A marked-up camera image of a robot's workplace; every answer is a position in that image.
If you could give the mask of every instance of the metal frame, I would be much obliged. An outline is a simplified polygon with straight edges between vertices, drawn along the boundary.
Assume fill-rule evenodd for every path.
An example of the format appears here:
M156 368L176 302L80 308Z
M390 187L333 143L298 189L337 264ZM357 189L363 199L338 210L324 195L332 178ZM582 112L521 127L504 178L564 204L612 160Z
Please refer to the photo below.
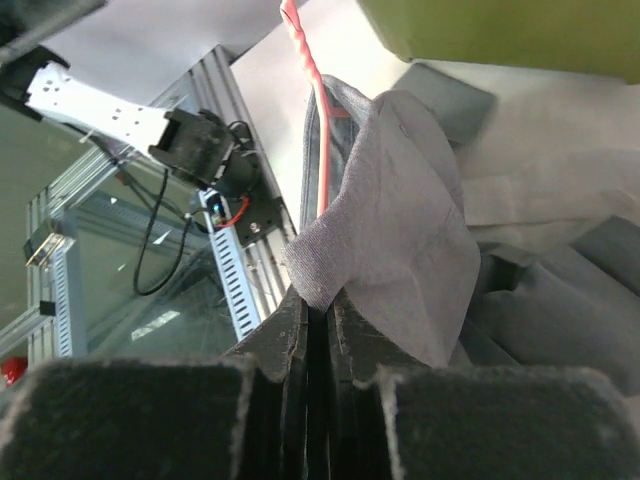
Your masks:
M215 191L198 193L203 207L207 205L207 199L214 194ZM249 277L244 271L238 236L232 228L214 232L210 217L206 218L206 222L236 338L242 341L260 325L260 316L253 299Z
M149 221L149 212L126 200L112 201L111 195L94 192L76 210L78 226L103 237L113 238L133 246L140 245L140 239ZM151 236L159 238L166 235L161 245L149 245L149 250L157 252L176 252L180 246L184 223L158 215ZM195 226L189 229L184 253L189 256L207 243L207 235Z
M222 47L218 46L207 54L152 106L174 108L177 105L191 112L201 108L211 110L227 123L236 120L246 122L253 132L256 150L269 188L274 196L280 195L255 127L229 68L227 54ZM156 172L151 165L140 167L161 175L160 170ZM68 234L75 236L77 221L83 221L87 209L105 207L92 206L92 202L100 201L98 197L98 200L92 199L85 206L82 206L83 202L86 202L102 182L115 172L116 168L98 149L88 151L29 203L27 235L30 237L45 218L53 217L62 221ZM77 207L79 208L74 213L73 209ZM282 215L285 222L283 230L271 232L265 239L250 245L245 251L239 247L235 230L225 229L219 233L210 233L210 242L220 268L225 294L230 300L235 300L235 308L230 302L230 310L238 340L245 338L261 319L264 320L277 308L289 284L281 253L284 246L295 236L295 230L286 209L283 209ZM124 222L139 220L131 218L130 211L126 214L120 212L116 216ZM209 227L210 232L213 232L211 225ZM159 225L156 228L161 230L163 226ZM231 257L234 268L228 269L228 260ZM15 328L20 324L20 328L28 330L27 333L26 330L14 330L13 338L15 340L15 332L18 332L22 341L28 340L30 366L53 357L86 354L87 332L82 311L77 245L72 246L67 252L57 253L49 271L30 268L28 279L29 310L25 312L24 317L19 317L11 325ZM34 316L34 312L39 311L41 300L51 301L54 298L56 317L39 314ZM4 346L8 343L3 343L5 338L12 338L11 331L0 331L0 355L7 352Z
M188 77L201 106L215 112L226 123L240 120L249 126L271 194L274 197L281 196L275 175L264 153L249 111L242 100L224 49L220 46L213 49L189 71ZM295 237L296 233L289 213L284 208L282 218L283 230L275 230L266 238L245 248L241 256L251 287L251 293L247 296L251 295L255 299L256 308L262 320L265 320L278 307L290 284L289 275L282 260L282 249Z
M185 79L179 79L152 106L173 108L186 103L192 106ZM98 148L80 157L60 177L54 180L27 205L27 238L48 217L58 218L75 229L75 216L69 213L82 204L95 190L116 173L117 169ZM70 294L70 287L81 284L77 246L56 254L50 269L27 269L27 311L0 331L0 355L5 355L20 342L28 342L29 366L61 356L77 356L86 352L86 331L82 314L82 293ZM55 317L38 315L41 301L57 301Z

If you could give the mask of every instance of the perforated metal bracket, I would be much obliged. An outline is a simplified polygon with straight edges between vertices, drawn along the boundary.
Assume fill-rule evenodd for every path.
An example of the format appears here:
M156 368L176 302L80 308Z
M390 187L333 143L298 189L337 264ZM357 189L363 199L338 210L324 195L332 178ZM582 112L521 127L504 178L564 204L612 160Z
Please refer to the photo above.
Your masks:
M201 205L206 207L208 198L215 193L215 190L200 192L198 196ZM215 232L210 216L207 215L206 221L233 328L240 342L260 325L260 316L251 291L249 277L244 268L242 250L233 228L223 228Z

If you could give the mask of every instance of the red object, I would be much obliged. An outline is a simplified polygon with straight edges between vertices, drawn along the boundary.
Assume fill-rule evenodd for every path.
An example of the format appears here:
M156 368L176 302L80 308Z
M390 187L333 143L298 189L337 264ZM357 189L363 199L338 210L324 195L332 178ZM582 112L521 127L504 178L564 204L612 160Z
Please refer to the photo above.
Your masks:
M16 383L27 371L27 357L11 357L0 367L0 372L4 377L7 387Z

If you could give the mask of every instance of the gray fabric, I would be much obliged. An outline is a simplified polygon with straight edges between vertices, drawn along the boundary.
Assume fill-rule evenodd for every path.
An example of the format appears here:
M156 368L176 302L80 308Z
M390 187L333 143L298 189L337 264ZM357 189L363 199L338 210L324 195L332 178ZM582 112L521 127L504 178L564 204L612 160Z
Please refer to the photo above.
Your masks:
M631 423L640 433L640 395L626 399L627 408L631 415Z
M325 85L351 114L334 120L335 136L354 141L351 149L332 149L350 150L348 161L332 156L334 168L344 165L335 200L286 248L291 281L322 311L345 287L364 318L398 346L428 365L447 365L480 263L453 151L410 93L370 101L335 78L325 77ZM316 116L308 120L305 163L313 165Z
M573 248L640 296L640 227L614 217L580 237Z
M396 81L394 90L413 93L433 112L447 139L456 146L471 143L496 103L496 96L450 77L423 63L414 63Z
M485 295L469 321L521 364L588 366L640 393L640 298L570 247Z

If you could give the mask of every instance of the black cable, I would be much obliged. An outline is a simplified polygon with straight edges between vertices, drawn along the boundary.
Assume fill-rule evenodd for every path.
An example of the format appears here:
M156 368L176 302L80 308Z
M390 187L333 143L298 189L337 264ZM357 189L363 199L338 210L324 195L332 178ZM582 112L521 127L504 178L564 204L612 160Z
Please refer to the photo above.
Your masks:
M136 268L133 271L133 291L141 297L153 295L154 293L162 289L162 287L164 287L167 283L169 283L169 280L171 280L171 277L173 277L173 275L176 273L176 271L178 270L178 267L180 266L180 262L182 261L182 254L184 253L184 247L187 241L187 234L189 233L189 227L191 226L191 222L193 221L193 216L200 212L210 213L207 208L198 208L187 216L186 221L184 223L184 229L182 230L182 236L180 237L180 246L178 247L178 254L176 255L175 261L171 265L171 268L169 269L165 277L160 282L158 282L156 285L154 285L148 290L142 290L140 288L140 270L142 268L142 261L144 259L144 254L147 251L149 238L151 237L153 225L156 222L156 218L158 216L158 210L160 210L160 204L162 202L162 196L164 195L164 192L167 189L168 182L169 182L169 170L165 170L164 176L162 177L162 186L160 187L160 192L158 193L158 199L156 200L156 203L153 206L151 217L149 217L147 230L145 231L145 234L142 237L142 244L140 245L140 253L138 254L138 262L136 263Z
M167 189L168 183L169 183L169 170L165 170L164 175L162 177L162 186L160 187L160 192L158 193L158 198L156 200L155 205L153 206L153 210L151 210L151 217L149 217L147 230L145 231L144 236L142 237L142 244L140 245L140 253L138 254L138 263L136 264L136 268L133 271L133 291L136 294L140 295L141 297L146 297L148 295L152 295L156 293L158 290L164 287L169 281L169 279L171 278L170 276L165 277L159 284L157 284L156 286L152 287L149 290L142 290L139 285L140 284L140 268L142 267L142 260L144 259L144 253L147 251L147 244L149 243L149 237L151 237L151 231L153 230L153 225L156 223L158 210L160 210L160 205L162 203L162 196L164 195L164 192ZM189 224L190 222L185 222L185 231L188 229ZM180 249L180 252L178 254L178 261L174 262L174 265L176 263L179 263L180 260L182 259L182 249L184 248L184 244L183 242L180 242L180 244L182 248Z

